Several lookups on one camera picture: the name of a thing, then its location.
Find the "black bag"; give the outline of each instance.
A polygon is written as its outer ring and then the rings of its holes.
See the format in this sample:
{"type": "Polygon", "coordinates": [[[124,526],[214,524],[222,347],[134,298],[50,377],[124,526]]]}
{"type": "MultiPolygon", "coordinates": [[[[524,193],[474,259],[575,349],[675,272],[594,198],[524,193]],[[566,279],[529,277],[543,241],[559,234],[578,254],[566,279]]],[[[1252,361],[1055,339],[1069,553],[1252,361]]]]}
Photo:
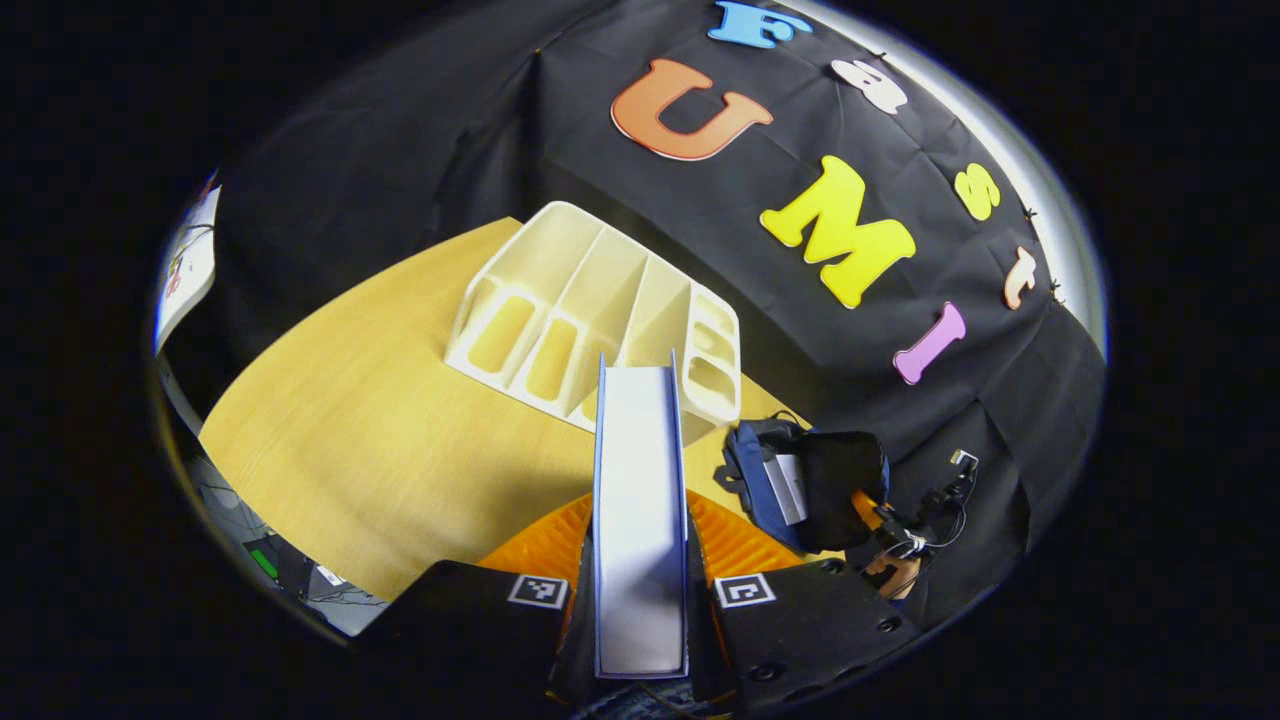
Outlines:
{"type": "Polygon", "coordinates": [[[744,420],[724,439],[726,466],[717,479],[736,492],[753,521],[797,552],[845,550],[870,539],[852,496],[863,491],[877,503],[888,497],[888,460],[876,436],[863,432],[805,430],[774,414],[744,420]],[[795,455],[808,518],[788,525],[774,496],[765,464],[795,455]]]}

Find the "wooden table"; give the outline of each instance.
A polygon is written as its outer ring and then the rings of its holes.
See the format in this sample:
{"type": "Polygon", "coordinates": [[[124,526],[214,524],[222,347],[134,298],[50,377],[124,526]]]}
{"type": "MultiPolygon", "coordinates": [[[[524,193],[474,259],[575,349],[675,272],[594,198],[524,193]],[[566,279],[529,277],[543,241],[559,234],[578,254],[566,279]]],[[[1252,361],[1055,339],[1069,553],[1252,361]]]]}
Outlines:
{"type": "MultiPolygon", "coordinates": [[[[200,433],[264,521],[384,600],[591,491],[591,433],[443,363],[467,283],[517,229],[490,223],[334,299],[259,356],[200,433]]],[[[742,377],[742,418],[781,409],[742,377]]],[[[712,478],[727,430],[685,448],[686,482],[742,515],[712,478]]]]}

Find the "cable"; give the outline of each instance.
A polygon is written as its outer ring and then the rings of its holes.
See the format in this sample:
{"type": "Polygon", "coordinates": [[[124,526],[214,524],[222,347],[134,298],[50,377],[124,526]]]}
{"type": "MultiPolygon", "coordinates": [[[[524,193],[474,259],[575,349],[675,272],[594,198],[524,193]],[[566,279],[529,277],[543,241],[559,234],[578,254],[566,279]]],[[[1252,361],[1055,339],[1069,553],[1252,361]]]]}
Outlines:
{"type": "Polygon", "coordinates": [[[338,591],[338,592],[335,592],[333,594],[326,594],[326,596],[324,596],[324,600],[310,600],[310,602],[315,602],[316,605],[320,605],[320,603],[330,603],[330,605],[360,605],[362,607],[385,607],[388,605],[388,602],[385,600],[380,600],[378,602],[352,602],[349,600],[337,600],[337,598],[340,598],[340,597],[346,596],[347,593],[352,593],[352,592],[355,592],[355,593],[365,593],[366,598],[372,598],[374,597],[374,593],[371,593],[371,592],[367,592],[367,591],[361,589],[361,588],[351,587],[351,588],[347,588],[344,591],[338,591]]]}
{"type": "MultiPolygon", "coordinates": [[[[182,225],[180,228],[178,228],[178,232],[195,231],[195,229],[207,229],[209,232],[215,232],[216,231],[216,228],[214,228],[214,225],[211,225],[209,223],[196,223],[195,225],[182,225]]],[[[195,238],[192,238],[192,242],[195,242],[200,237],[204,237],[204,233],[201,233],[201,234],[196,236],[195,238]]]]}
{"type": "Polygon", "coordinates": [[[965,524],[968,521],[969,521],[969,514],[965,512],[965,509],[961,506],[960,507],[960,520],[956,523],[956,527],[959,529],[956,529],[954,533],[951,533],[951,537],[946,542],[943,542],[943,543],[927,542],[927,543],[924,543],[924,546],[925,547],[946,547],[946,546],[954,543],[955,541],[960,539],[960,533],[964,532],[964,527],[965,527],[965,524]]]}
{"type": "MultiPolygon", "coordinates": [[[[955,534],[952,534],[952,536],[951,536],[951,539],[948,539],[947,542],[945,542],[945,543],[941,543],[941,544],[931,544],[929,547],[938,547],[938,548],[942,548],[942,547],[947,547],[947,546],[950,546],[951,543],[956,542],[957,539],[960,539],[960,533],[963,533],[963,532],[964,532],[964,527],[965,527],[965,524],[966,524],[968,521],[969,521],[969,514],[968,514],[968,512],[965,511],[965,509],[964,509],[964,507],[961,506],[961,507],[960,507],[960,523],[959,523],[960,528],[959,528],[959,529],[957,529],[957,530],[955,532],[955,534]]],[[[942,556],[942,552],[938,552],[937,555],[934,555],[934,556],[933,556],[933,559],[932,559],[932,560],[929,560],[929,564],[928,564],[928,565],[925,565],[924,568],[920,568],[920,571],[919,571],[919,573],[916,573],[916,575],[915,575],[914,578],[911,578],[910,580],[908,580],[908,582],[902,583],[902,587],[900,587],[900,588],[897,588],[896,591],[893,591],[893,594],[895,594],[895,596],[900,596],[900,597],[899,597],[899,600],[906,600],[906,596],[905,596],[905,594],[902,594],[902,593],[905,593],[905,592],[906,592],[908,589],[910,589],[910,588],[911,588],[911,585],[914,585],[914,584],[916,583],[916,580],[919,580],[920,578],[923,578],[923,577],[924,577],[924,574],[925,574],[925,573],[928,573],[928,571],[929,571],[929,569],[931,569],[931,568],[933,568],[933,565],[936,565],[936,564],[937,564],[937,561],[938,561],[938,559],[940,559],[941,556],[942,556]]]]}
{"type": "Polygon", "coordinates": [[[649,685],[646,685],[644,683],[636,683],[636,684],[640,685],[640,689],[643,689],[644,692],[649,693],[649,697],[652,697],[652,698],[657,700],[658,702],[663,703],[664,706],[667,706],[668,710],[675,711],[681,717],[690,717],[692,720],[721,720],[721,719],[727,719],[727,717],[732,717],[733,716],[732,712],[726,712],[723,715],[709,715],[709,716],[694,715],[692,712],[685,710],[684,707],[680,707],[678,705],[676,705],[676,703],[671,702],[669,700],[662,697],[660,694],[658,694],[657,692],[654,692],[653,688],[650,688],[649,685]]]}
{"type": "MultiPolygon", "coordinates": [[[[234,495],[237,498],[239,498],[239,493],[236,492],[232,488],[224,488],[221,486],[211,486],[209,483],[200,483],[198,487],[205,488],[205,489],[220,489],[223,492],[229,492],[229,493],[234,495]]],[[[262,529],[262,528],[266,527],[266,521],[259,523],[257,525],[253,525],[252,528],[248,527],[250,524],[253,523],[253,520],[250,520],[248,515],[244,514],[244,501],[243,500],[241,500],[241,502],[239,502],[239,511],[241,511],[241,518],[243,518],[244,523],[247,523],[246,525],[241,525],[239,523],[237,523],[236,520],[232,520],[230,518],[223,518],[223,520],[227,520],[228,523],[236,525],[237,528],[241,528],[243,530],[248,530],[251,533],[256,533],[257,530],[260,530],[260,529],[262,529]]]]}
{"type": "Polygon", "coordinates": [[[928,570],[928,568],[922,568],[920,571],[916,573],[914,578],[911,578],[910,580],[902,583],[902,587],[900,587],[896,591],[893,591],[893,597],[890,597],[890,598],[886,598],[886,600],[890,600],[890,601],[893,601],[893,602],[901,602],[901,601],[906,600],[906,594],[904,594],[904,593],[906,593],[909,589],[911,589],[911,585],[915,584],[915,580],[920,579],[920,575],[924,574],[924,570],[928,570]]]}
{"type": "MultiPolygon", "coordinates": [[[[895,544],[893,547],[891,547],[888,550],[879,551],[879,553],[876,555],[876,557],[872,557],[872,561],[867,564],[867,568],[870,568],[872,565],[876,564],[877,560],[879,560],[881,557],[884,557],[886,555],[888,555],[890,552],[893,552],[895,550],[902,547],[904,544],[911,544],[911,543],[909,541],[902,541],[902,542],[895,544]]],[[[867,568],[863,568],[861,571],[859,573],[859,575],[865,575],[867,574],[867,568]]]]}

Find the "letter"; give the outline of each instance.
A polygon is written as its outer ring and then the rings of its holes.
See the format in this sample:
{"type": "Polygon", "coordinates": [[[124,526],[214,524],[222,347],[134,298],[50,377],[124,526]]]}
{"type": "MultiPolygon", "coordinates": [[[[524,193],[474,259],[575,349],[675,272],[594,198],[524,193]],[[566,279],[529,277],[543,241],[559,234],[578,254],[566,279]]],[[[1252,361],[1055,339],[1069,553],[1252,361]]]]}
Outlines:
{"type": "Polygon", "coordinates": [[[1018,310],[1023,305],[1023,299],[1019,295],[1023,292],[1023,287],[1032,290],[1036,287],[1036,258],[1027,250],[1018,249],[1018,261],[1014,266],[1009,269],[1009,274],[1005,275],[1005,305],[1009,305],[1010,310],[1018,310]]]}
{"type": "Polygon", "coordinates": [[[719,152],[735,137],[755,123],[767,126],[773,115],[759,102],[737,92],[724,94],[724,109],[700,129],[672,132],[658,117],[684,94],[707,90],[712,79],[675,60],[652,60],[649,74],[613,100],[613,124],[622,135],[675,160],[705,160],[719,152]]]}
{"type": "Polygon", "coordinates": [[[813,223],[806,263],[820,263],[849,254],[840,263],[826,265],[818,277],[845,307],[863,301],[863,292],[876,278],[902,258],[915,255],[915,241],[902,223],[879,220],[858,224],[867,183],[835,155],[822,159],[822,177],[782,210],[760,213],[760,224],[778,242],[795,247],[804,242],[804,228],[813,223]]]}
{"type": "Polygon", "coordinates": [[[906,94],[896,82],[888,79],[884,73],[868,65],[861,60],[846,63],[845,60],[832,60],[831,69],[836,70],[840,79],[863,91],[872,105],[890,115],[896,115],[901,105],[906,105],[906,94]]]}
{"type": "Polygon", "coordinates": [[[1000,205],[1000,187],[987,168],[978,163],[969,163],[965,170],[956,174],[956,195],[970,215],[986,220],[991,217],[991,208],[1000,205]]]}
{"type": "Polygon", "coordinates": [[[914,386],[920,382],[920,373],[929,366],[929,363],[933,363],[948,345],[963,338],[964,333],[964,318],[960,316],[960,310],[951,302],[943,302],[942,318],[924,333],[924,337],[915,341],[910,350],[895,352],[893,366],[906,384],[914,386]]]}
{"type": "Polygon", "coordinates": [[[714,40],[724,40],[751,47],[774,47],[777,44],[764,37],[768,32],[774,38],[786,42],[795,37],[795,31],[813,32],[813,26],[791,15],[773,13],[741,3],[717,3],[724,8],[724,22],[707,35],[714,40]]]}

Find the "black cloth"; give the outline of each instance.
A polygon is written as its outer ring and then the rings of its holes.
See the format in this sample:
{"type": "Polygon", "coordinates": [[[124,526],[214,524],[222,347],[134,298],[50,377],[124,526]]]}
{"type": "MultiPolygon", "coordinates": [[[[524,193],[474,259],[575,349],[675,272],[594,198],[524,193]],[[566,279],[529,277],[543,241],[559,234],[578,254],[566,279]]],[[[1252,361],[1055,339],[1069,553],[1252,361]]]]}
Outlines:
{"type": "Polygon", "coordinates": [[[566,200],[728,301],[746,375],[823,430],[878,437],[895,492],[909,493],[895,505],[914,507],[940,484],[940,468],[946,480],[956,447],[982,459],[965,537],[911,598],[928,602],[929,616],[960,607],[1007,571],[1069,495],[1100,409],[1102,356],[1047,292],[1044,254],[1009,178],[892,56],[818,23],[772,50],[708,38],[721,18],[701,0],[489,0],[457,5],[352,68],[223,169],[215,288],[188,318],[204,327],[179,331],[218,338],[209,352],[225,363],[188,379],[174,351],[179,380],[205,384],[211,402],[274,340],[358,282],[461,232],[566,200]],[[672,129],[700,127],[728,91],[760,102],[773,123],[703,161],[641,147],[609,106],[655,58],[716,83],[663,113],[672,129]],[[878,68],[909,102],[882,113],[832,73],[833,59],[878,68]],[[865,179],[860,224],[900,220],[916,245],[854,310],[819,282],[820,264],[758,220],[809,187],[823,155],[865,179]],[[984,222],[952,188],[969,163],[1001,187],[984,222]],[[1019,246],[1036,258],[1036,288],[1011,311],[1001,290],[1019,246]],[[892,356],[945,301],[968,333],[908,386],[892,356]]]}

